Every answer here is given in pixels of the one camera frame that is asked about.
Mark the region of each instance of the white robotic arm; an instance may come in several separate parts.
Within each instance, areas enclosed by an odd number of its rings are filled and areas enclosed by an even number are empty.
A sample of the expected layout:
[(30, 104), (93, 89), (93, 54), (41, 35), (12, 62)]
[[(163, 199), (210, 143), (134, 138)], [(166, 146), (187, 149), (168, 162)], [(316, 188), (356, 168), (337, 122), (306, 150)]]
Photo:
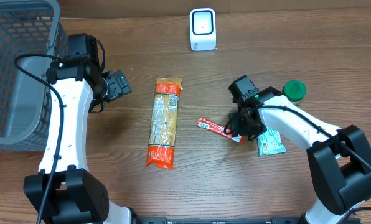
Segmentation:
[[(337, 130), (340, 129), (338, 126), (327, 124), (323, 121), (306, 113), (302, 109), (293, 105), (286, 96), (274, 96), (271, 99), (264, 102), (265, 106), (286, 106), (292, 110), (295, 110), (309, 120), (320, 126), (323, 130), (327, 131), (331, 135), (335, 136)], [(273, 128), (283, 134), (291, 142), (297, 145), (300, 149), (306, 152), (313, 143), (320, 141), (324, 142), (329, 138), (321, 132), (314, 129), (310, 124), (305, 122), (298, 115), (284, 111), (281, 109), (260, 109), (259, 115), (263, 124), (269, 128)], [(320, 200), (314, 204), (314, 206), (306, 212), (305, 219), (309, 224), (335, 224), (342, 219), (343, 215), (335, 215), (330, 212)]]
[[(349, 210), (371, 197), (371, 148), (359, 128), (341, 129), (320, 121), (280, 91), (272, 87), (260, 91), (246, 76), (228, 89), (238, 104), (238, 113), (230, 114), (226, 125), (232, 125), (233, 136), (249, 135), (251, 139), (269, 127), (307, 152), (319, 200), (301, 217), (301, 223), (342, 222)], [(339, 167), (336, 159), (340, 156), (350, 156), (350, 163)]]
[[(86, 131), (87, 116), (93, 99), (93, 92), (86, 80), (76, 81), (74, 78), (58, 80), (53, 87), (60, 93), (65, 105), (65, 119), (60, 150), (60, 159), (55, 172), (65, 172), (68, 166), (88, 171), (86, 160)], [(49, 138), (39, 172), (51, 172), (54, 158), (54, 149), (60, 123), (60, 109), (57, 97), (52, 95), (52, 110), (50, 118)], [(108, 218), (104, 224), (131, 224), (131, 210), (109, 201)]]

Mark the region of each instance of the green bottle cap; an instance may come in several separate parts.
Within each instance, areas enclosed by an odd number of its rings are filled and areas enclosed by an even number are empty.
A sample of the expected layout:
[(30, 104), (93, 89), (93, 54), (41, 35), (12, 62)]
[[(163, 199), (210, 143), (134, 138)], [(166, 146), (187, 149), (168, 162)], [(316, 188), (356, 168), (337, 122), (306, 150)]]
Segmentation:
[(306, 95), (306, 86), (299, 80), (290, 80), (283, 88), (283, 94), (291, 102), (298, 102)]

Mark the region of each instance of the white plastic casing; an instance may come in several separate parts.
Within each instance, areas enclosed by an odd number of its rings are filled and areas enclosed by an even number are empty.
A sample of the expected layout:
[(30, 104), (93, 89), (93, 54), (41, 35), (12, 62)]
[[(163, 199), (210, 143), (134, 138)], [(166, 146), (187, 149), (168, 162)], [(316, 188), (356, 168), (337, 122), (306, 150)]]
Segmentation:
[(110, 201), (108, 218), (103, 224), (131, 224), (131, 212), (128, 207), (119, 206)]
[[(264, 105), (286, 106), (289, 109), (295, 110), (333, 136), (337, 134), (336, 130), (340, 129), (340, 127), (338, 126), (320, 121), (317, 118), (306, 113), (305, 111), (301, 110), (297, 106), (293, 105), (284, 95), (274, 96), (271, 99), (265, 101)], [(291, 140), (291, 142), (293, 142), (305, 152), (316, 141), (323, 142), (328, 139), (326, 135), (314, 129), (310, 124), (305, 122), (305, 120), (292, 112), (284, 111), (281, 109), (268, 108), (260, 109), (259, 114), (260, 119), (264, 125), (277, 130), (279, 133), (283, 134), (286, 138)]]
[(195, 51), (216, 48), (216, 14), (213, 9), (194, 9), (190, 12), (190, 44)]
[[(353, 208), (358, 207), (363, 202), (357, 203)], [(306, 212), (305, 220), (308, 224), (338, 224), (344, 215), (345, 213), (343, 215), (331, 213), (320, 200), (317, 200), (313, 207)]]
[[(77, 169), (84, 168), (88, 171), (86, 161), (86, 127), (87, 115), (93, 92), (86, 80), (75, 81), (74, 78), (58, 80), (53, 87), (58, 91), (65, 105), (63, 132), (60, 148), (61, 159), (58, 161), (56, 172), (66, 171), (69, 165), (75, 165)], [(60, 105), (56, 95), (51, 92), (51, 117), (49, 136), (46, 150), (39, 171), (51, 172), (55, 147), (60, 126)]]

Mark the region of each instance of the food packet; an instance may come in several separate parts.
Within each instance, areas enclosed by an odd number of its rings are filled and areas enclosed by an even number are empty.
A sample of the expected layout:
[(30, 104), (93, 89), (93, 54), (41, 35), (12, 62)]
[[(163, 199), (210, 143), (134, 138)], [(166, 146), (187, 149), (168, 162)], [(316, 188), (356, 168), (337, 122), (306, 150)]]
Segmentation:
[(285, 146), (281, 143), (281, 135), (273, 128), (267, 127), (267, 131), (258, 136), (257, 143), (259, 156), (286, 152)]
[(174, 169), (174, 140), (182, 78), (157, 78), (146, 166)]
[(233, 137), (231, 134), (225, 134), (224, 133), (224, 126), (214, 123), (213, 121), (209, 121), (208, 119), (205, 119), (204, 117), (200, 117), (197, 123), (197, 126), (200, 128), (207, 129), (213, 133), (219, 134), (223, 137), (229, 138), (233, 141), (236, 141), (240, 144), (242, 144), (244, 136), (238, 135), (237, 137)]

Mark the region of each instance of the robotic arm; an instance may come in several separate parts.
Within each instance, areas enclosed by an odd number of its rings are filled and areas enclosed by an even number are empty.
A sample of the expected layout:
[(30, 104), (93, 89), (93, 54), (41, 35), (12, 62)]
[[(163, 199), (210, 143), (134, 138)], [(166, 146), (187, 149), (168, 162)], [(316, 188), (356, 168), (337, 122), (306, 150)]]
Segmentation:
[[(52, 172), (55, 147), (59, 135), (60, 104), (51, 90), (52, 109), (46, 150), (39, 165), (39, 173), (25, 177), (24, 192), (47, 224), (57, 223), (131, 223), (138, 217), (130, 208), (109, 201), (105, 186), (88, 172), (86, 161), (87, 115), (94, 106), (111, 102), (131, 92), (119, 70), (102, 73), (96, 38), (78, 34), (69, 37), (69, 55), (53, 61), (46, 74), (48, 82), (58, 91), (63, 104), (62, 139), (59, 159), (53, 175), (52, 190), (39, 211)], [(67, 189), (58, 190), (62, 184)]]
[[(294, 106), (280, 91), (272, 87), (260, 91), (246, 76), (228, 89), (238, 104), (238, 113), (230, 114), (229, 121), (234, 136), (251, 139), (269, 127), (307, 152), (319, 200), (300, 223), (338, 223), (350, 209), (371, 198), (371, 148), (359, 128), (341, 129), (322, 122)], [(340, 156), (350, 156), (350, 162), (339, 167)]]

